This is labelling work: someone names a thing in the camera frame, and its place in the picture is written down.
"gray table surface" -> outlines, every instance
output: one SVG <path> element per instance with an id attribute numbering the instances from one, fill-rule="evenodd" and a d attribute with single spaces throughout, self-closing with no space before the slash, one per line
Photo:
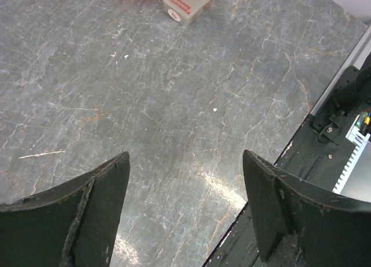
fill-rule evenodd
<path id="1" fill-rule="evenodd" d="M 0 14 L 0 202 L 129 151 L 111 266 L 201 266 L 246 202 L 243 149 L 274 161 L 365 30 L 331 0 L 216 0 L 187 28 L 161 0 Z"/>

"scratch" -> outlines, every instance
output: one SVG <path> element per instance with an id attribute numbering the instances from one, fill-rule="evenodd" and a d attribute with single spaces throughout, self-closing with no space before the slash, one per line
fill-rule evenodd
<path id="1" fill-rule="evenodd" d="M 35 154 L 35 155 L 28 155 L 28 156 L 23 156 L 23 157 L 19 157 L 19 158 L 40 157 L 40 156 L 45 156 L 45 155 L 50 155 L 50 154 L 59 154 L 59 153 L 64 153 L 64 150 L 55 151 L 55 152 L 49 152 L 49 153 Z"/>

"small box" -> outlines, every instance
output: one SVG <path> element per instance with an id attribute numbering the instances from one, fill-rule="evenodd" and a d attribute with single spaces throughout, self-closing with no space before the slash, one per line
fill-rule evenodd
<path id="1" fill-rule="evenodd" d="M 214 0 L 163 0 L 163 11 L 184 26 L 190 25 Z"/>

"circular logo on box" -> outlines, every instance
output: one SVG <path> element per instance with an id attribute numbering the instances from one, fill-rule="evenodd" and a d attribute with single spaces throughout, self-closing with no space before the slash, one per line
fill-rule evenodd
<path id="1" fill-rule="evenodd" d="M 168 9 L 168 13 L 176 21 L 178 21 L 178 22 L 180 21 L 180 16 L 174 10 Z"/>

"scratched gray surface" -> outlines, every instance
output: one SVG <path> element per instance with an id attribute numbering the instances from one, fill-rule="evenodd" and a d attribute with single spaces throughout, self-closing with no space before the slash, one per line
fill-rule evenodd
<path id="1" fill-rule="evenodd" d="M 111 266 L 200 266 L 246 201 L 243 149 L 274 161 L 365 30 L 330 0 L 216 0 L 187 28 L 161 0 L 0 14 L 0 202 L 129 151 Z"/>

